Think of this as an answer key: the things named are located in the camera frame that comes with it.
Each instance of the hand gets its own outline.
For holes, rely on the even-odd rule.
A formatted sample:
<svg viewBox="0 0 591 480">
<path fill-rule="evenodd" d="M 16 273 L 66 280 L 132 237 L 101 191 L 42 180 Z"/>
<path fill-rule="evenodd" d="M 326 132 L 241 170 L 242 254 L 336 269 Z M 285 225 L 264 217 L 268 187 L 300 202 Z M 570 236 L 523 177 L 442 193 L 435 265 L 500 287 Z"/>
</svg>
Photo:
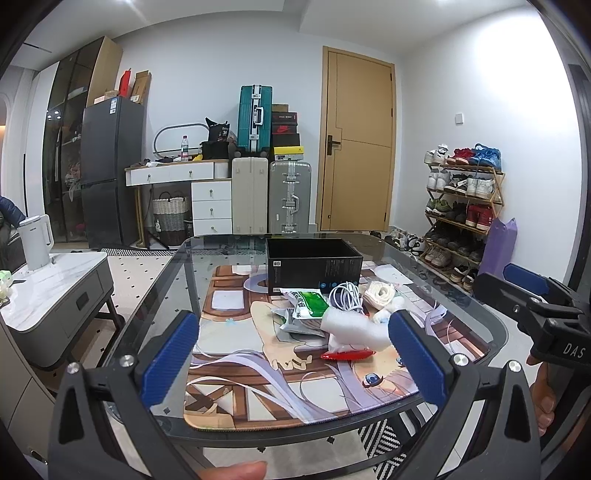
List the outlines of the hand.
<svg viewBox="0 0 591 480">
<path fill-rule="evenodd" d="M 197 474 L 202 480 L 263 480 L 267 462 L 247 462 L 232 466 L 207 468 Z"/>
<path fill-rule="evenodd" d="M 528 365 L 537 365 L 539 363 L 540 361 L 531 355 L 527 358 Z M 538 420 L 538 431 L 542 436 L 554 421 L 554 409 L 556 407 L 556 395 L 548 385 L 548 363 L 543 362 L 540 365 L 538 376 L 530 386 L 530 392 L 534 401 L 535 418 Z"/>
</svg>

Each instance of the shelf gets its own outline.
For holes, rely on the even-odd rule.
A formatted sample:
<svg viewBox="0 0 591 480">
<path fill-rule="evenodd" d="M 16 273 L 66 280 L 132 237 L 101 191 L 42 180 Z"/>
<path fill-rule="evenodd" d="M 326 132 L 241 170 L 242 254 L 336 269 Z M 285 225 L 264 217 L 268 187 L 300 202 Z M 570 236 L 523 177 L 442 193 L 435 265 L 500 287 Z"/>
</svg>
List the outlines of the shelf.
<svg viewBox="0 0 591 480">
<path fill-rule="evenodd" d="M 493 173 L 499 176 L 505 175 L 503 172 L 497 171 L 493 167 L 484 167 L 478 165 L 449 165 L 447 163 L 427 163 L 426 165 L 432 168 L 445 168 L 446 170 L 480 171 L 482 173 Z"/>
<path fill-rule="evenodd" d="M 478 228 L 466 225 L 465 223 L 454 222 L 453 220 L 447 219 L 445 217 L 439 217 L 437 215 L 432 215 L 431 213 L 427 213 L 427 212 L 425 212 L 425 216 L 427 218 L 432 218 L 434 220 L 441 220 L 442 222 L 449 223 L 450 225 L 457 226 L 458 228 L 462 228 L 464 230 L 468 230 L 469 232 L 478 233 L 478 235 L 487 235 L 488 234 L 488 232 L 485 232 L 484 230 L 479 230 Z"/>
<path fill-rule="evenodd" d="M 425 240 L 425 243 L 431 245 L 432 247 L 440 248 L 441 250 L 446 250 L 446 251 L 450 252 L 452 255 L 455 255 L 456 257 L 459 257 L 462 260 L 465 260 L 467 262 L 470 262 L 473 265 L 480 265 L 480 262 L 477 262 L 476 260 L 473 260 L 473 259 L 471 259 L 469 257 L 466 257 L 466 256 L 462 255 L 461 253 L 456 252 L 455 250 L 451 250 L 448 247 L 442 247 L 438 243 L 435 243 L 435 242 L 430 241 L 428 238 L 425 238 L 424 240 Z"/>
<path fill-rule="evenodd" d="M 441 190 L 433 190 L 433 189 L 427 189 L 427 191 L 431 192 L 431 193 L 438 193 L 441 195 L 449 195 L 449 196 L 457 197 L 460 199 L 474 200 L 479 203 L 486 203 L 487 205 L 490 205 L 492 203 L 494 203 L 495 205 L 503 205 L 500 200 L 493 200 L 493 199 L 486 200 L 486 199 L 481 199 L 480 197 L 473 197 L 472 195 L 460 195 L 459 193 L 442 192 Z"/>
</svg>

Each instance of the red sneaker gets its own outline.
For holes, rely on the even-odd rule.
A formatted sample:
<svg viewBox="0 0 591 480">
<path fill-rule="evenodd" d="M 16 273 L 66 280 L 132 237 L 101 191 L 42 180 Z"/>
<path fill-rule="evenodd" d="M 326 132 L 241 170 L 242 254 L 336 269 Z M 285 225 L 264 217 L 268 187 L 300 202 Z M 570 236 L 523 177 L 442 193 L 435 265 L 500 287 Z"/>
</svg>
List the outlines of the red sneaker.
<svg viewBox="0 0 591 480">
<path fill-rule="evenodd" d="M 474 156 L 474 152 L 471 148 L 457 148 L 453 151 L 453 157 L 451 160 L 457 165 L 468 165 L 468 159 Z"/>
<path fill-rule="evenodd" d="M 467 226 L 476 226 L 478 224 L 478 217 L 480 216 L 480 205 L 468 205 L 468 209 L 466 211 L 466 225 Z"/>
<path fill-rule="evenodd" d="M 480 215 L 478 215 L 478 223 L 476 228 L 487 232 L 491 228 L 492 219 L 495 217 L 492 208 L 488 206 L 480 206 Z"/>
</svg>

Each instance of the blue gripper pad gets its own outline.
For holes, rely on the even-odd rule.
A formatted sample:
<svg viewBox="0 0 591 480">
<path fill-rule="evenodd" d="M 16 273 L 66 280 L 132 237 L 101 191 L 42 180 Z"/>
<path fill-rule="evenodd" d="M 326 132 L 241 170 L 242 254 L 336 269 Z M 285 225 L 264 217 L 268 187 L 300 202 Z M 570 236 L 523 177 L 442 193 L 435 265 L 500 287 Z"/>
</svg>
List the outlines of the blue gripper pad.
<svg viewBox="0 0 591 480">
<path fill-rule="evenodd" d="M 503 269 L 503 276 L 507 282 L 539 296 L 546 295 L 550 291 L 544 277 L 513 263 L 508 264 Z"/>
<path fill-rule="evenodd" d="M 442 408 L 448 393 L 446 374 L 453 375 L 453 370 L 447 363 L 449 371 L 444 372 L 426 343 L 431 349 L 441 348 L 443 353 L 438 352 L 439 355 L 449 359 L 443 345 L 437 339 L 429 337 L 405 310 L 399 310 L 390 316 L 388 334 L 425 401 Z"/>
<path fill-rule="evenodd" d="M 193 346 L 199 337 L 199 320 L 194 313 L 183 310 L 159 337 L 152 338 L 144 347 L 149 356 L 153 355 L 149 365 L 141 375 L 140 397 L 146 408 L 163 402 L 170 385 L 173 384 Z M 159 350 L 149 352 L 152 347 L 160 344 Z"/>
</svg>

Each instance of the patterned rug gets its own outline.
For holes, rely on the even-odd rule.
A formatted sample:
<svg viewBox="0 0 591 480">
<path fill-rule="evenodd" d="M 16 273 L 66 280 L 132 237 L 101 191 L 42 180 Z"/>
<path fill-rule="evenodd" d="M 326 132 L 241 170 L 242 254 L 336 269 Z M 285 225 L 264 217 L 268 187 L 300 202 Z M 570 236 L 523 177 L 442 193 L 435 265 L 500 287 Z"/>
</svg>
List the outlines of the patterned rug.
<svg viewBox="0 0 591 480">
<path fill-rule="evenodd" d="M 396 438 L 392 427 L 388 425 L 388 420 L 382 420 L 360 428 L 357 433 L 368 458 L 373 458 L 376 455 L 400 448 L 400 442 Z M 391 460 L 377 464 L 374 467 L 376 479 L 385 480 L 389 478 L 394 472 L 394 469 L 400 466 L 405 457 L 406 455 L 402 453 L 400 456 L 396 456 Z"/>
</svg>

